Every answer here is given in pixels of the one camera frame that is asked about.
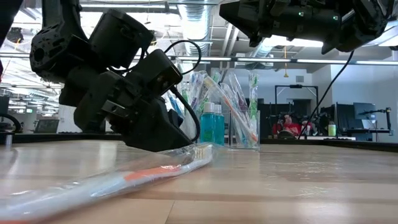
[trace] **bottle cap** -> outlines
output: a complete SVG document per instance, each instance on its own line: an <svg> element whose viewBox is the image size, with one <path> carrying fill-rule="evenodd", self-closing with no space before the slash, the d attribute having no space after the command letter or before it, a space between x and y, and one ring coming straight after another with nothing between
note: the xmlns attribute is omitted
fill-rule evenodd
<svg viewBox="0 0 398 224"><path fill-rule="evenodd" d="M214 110L216 111L217 114L223 113L223 108L221 107L221 105L214 105Z"/></svg>
<svg viewBox="0 0 398 224"><path fill-rule="evenodd" d="M214 113L214 110L215 110L214 103L210 102L205 103L205 109L203 110L203 112Z"/></svg>

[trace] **ceiling light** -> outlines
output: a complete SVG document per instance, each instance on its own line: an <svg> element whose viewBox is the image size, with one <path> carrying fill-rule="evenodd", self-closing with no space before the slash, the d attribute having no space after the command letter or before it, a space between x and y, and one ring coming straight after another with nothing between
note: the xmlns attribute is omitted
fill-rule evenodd
<svg viewBox="0 0 398 224"><path fill-rule="evenodd" d="M44 108L48 109L48 110L57 110L58 109L58 108L55 108L53 106L45 106Z"/></svg>
<svg viewBox="0 0 398 224"><path fill-rule="evenodd" d="M295 46L295 47L323 47L323 42L315 41L315 40L304 40L304 39L294 39L292 41L288 41L286 37L273 35L271 38L265 38L262 41L264 46Z"/></svg>
<svg viewBox="0 0 398 224"><path fill-rule="evenodd" d="M237 58L239 62L275 62L275 63L289 63L291 59L279 59L279 58Z"/></svg>
<svg viewBox="0 0 398 224"><path fill-rule="evenodd" d="M40 101L29 101L29 103L36 104L36 105L43 105L43 102Z"/></svg>
<svg viewBox="0 0 398 224"><path fill-rule="evenodd" d="M0 53L1 58L29 58L29 54L25 53Z"/></svg>
<svg viewBox="0 0 398 224"><path fill-rule="evenodd" d="M56 111L38 111L38 113L55 114L58 112L56 112Z"/></svg>
<svg viewBox="0 0 398 224"><path fill-rule="evenodd" d="M381 61L356 61L357 65L391 65L391 66L396 66L398 65L398 62L381 62Z"/></svg>
<svg viewBox="0 0 398 224"><path fill-rule="evenodd" d="M177 57L180 60L193 60L196 61L199 58L198 57ZM210 62L210 61L217 61L217 62L230 62L232 58L230 57L202 57L202 61L204 62Z"/></svg>
<svg viewBox="0 0 398 224"><path fill-rule="evenodd" d="M8 106L8 109L26 109L26 106Z"/></svg>
<svg viewBox="0 0 398 224"><path fill-rule="evenodd" d="M51 102L48 102L48 101L45 101L44 102L46 105L50 105L50 106L54 106L54 107L59 107L60 105L59 105L59 103L51 103Z"/></svg>
<svg viewBox="0 0 398 224"><path fill-rule="evenodd" d="M340 65L345 64L346 61L342 60L312 60L312 59L298 59L297 63L319 63L319 64L334 64Z"/></svg>

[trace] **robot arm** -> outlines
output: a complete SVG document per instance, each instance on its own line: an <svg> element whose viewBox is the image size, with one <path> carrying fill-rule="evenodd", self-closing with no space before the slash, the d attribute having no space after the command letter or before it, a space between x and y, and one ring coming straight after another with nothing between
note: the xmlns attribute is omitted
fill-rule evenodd
<svg viewBox="0 0 398 224"><path fill-rule="evenodd" d="M161 96L182 80L161 50L144 58L153 35L126 13L104 13L87 39L80 26L78 0L43 0L43 28L32 39L32 71L64 83L62 105L75 106L81 128L108 119L132 147L150 151L191 144L178 128L176 112L167 112ZM141 48L141 60L129 68ZM125 76L114 68L124 67Z"/></svg>
<svg viewBox="0 0 398 224"><path fill-rule="evenodd" d="M222 4L220 16L250 38L280 35L322 41L322 54L351 52L378 38L392 14L394 0L240 0Z"/></svg>

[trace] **cable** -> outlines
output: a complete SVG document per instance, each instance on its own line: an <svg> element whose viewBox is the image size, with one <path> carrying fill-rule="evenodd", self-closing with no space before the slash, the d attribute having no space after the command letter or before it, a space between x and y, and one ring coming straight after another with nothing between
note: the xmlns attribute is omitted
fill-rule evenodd
<svg viewBox="0 0 398 224"><path fill-rule="evenodd" d="M191 108L191 106L188 104L188 102L184 99L184 97L178 92L178 90L172 86L170 88L170 91L172 93L174 93L174 95L181 101L181 103L184 105L184 107L188 110L188 112L191 114L193 121L195 122L195 126L197 128L197 132L196 135L193 139L191 139L192 142L195 142L196 140L198 140L199 136L200 136L200 123L199 123L199 119L197 117L197 115L195 114L195 112L193 111L193 109Z"/></svg>
<svg viewBox="0 0 398 224"><path fill-rule="evenodd" d="M191 40L178 40L178 41L170 44L170 46L167 47L167 49L164 52L167 53L174 46L176 46L177 44L181 44L181 43L190 43L190 44L194 45L197 48L197 50L198 50L197 63L193 66L193 68L191 70L182 73L182 75L185 75L185 74L188 74L188 73L194 71L194 69L196 69L199 66L199 63L201 62L201 49L200 49L199 45L197 45L194 41L191 41Z"/></svg>
<svg viewBox="0 0 398 224"><path fill-rule="evenodd" d="M349 62L351 61L351 59L353 58L354 55L354 50L350 53L347 62L344 64L343 68L341 68L341 70L337 73L336 77L330 82L328 88L326 89L325 93L323 94L321 100L319 101L319 103L317 104L317 106L315 107L315 109L312 111L311 116L309 117L309 121L311 121L311 119L313 118L313 116L315 115L315 112L318 111L319 106L321 105L323 99L325 99L326 94L328 94L329 89L331 88L332 84L334 84L334 82L336 81L336 79L341 75L341 73L343 73L344 69L346 69L346 67L348 66ZM303 135L304 131L306 130L306 128L303 128L301 130L301 133L299 134L297 139L300 139L301 136Z"/></svg>
<svg viewBox="0 0 398 224"><path fill-rule="evenodd" d="M143 49L141 49L141 55L140 55L140 57L139 57L139 60L141 61L142 59L144 59L144 57L145 57L145 54L147 54L148 55L148 50L143 50ZM131 70L132 70L132 68L134 68L134 66L131 66L130 68L126 68L126 69L120 69L120 70L117 70L117 69L115 69L115 68L113 68L113 67L108 67L108 69L110 70L110 71L112 71L112 72L114 72L114 73L116 73L116 74L123 74L123 73L125 73L125 72L130 72Z"/></svg>
<svg viewBox="0 0 398 224"><path fill-rule="evenodd" d="M389 19L392 15L392 12L394 10L394 0L389 0L387 3L387 9L386 9L386 19Z"/></svg>

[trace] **person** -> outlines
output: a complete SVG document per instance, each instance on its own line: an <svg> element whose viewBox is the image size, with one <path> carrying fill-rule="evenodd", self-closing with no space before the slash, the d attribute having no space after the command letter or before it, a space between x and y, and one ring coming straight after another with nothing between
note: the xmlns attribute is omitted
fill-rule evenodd
<svg viewBox="0 0 398 224"><path fill-rule="evenodd" d="M303 121L302 125L312 126L312 124L307 121ZM272 127L272 133L273 133L274 137L276 137L276 138L277 138L279 131L282 131L282 130L288 131L288 132L292 133L294 136L298 136L301 132L302 125L293 123L292 117L289 114L285 114L283 127L279 123L274 124L274 126Z"/></svg>

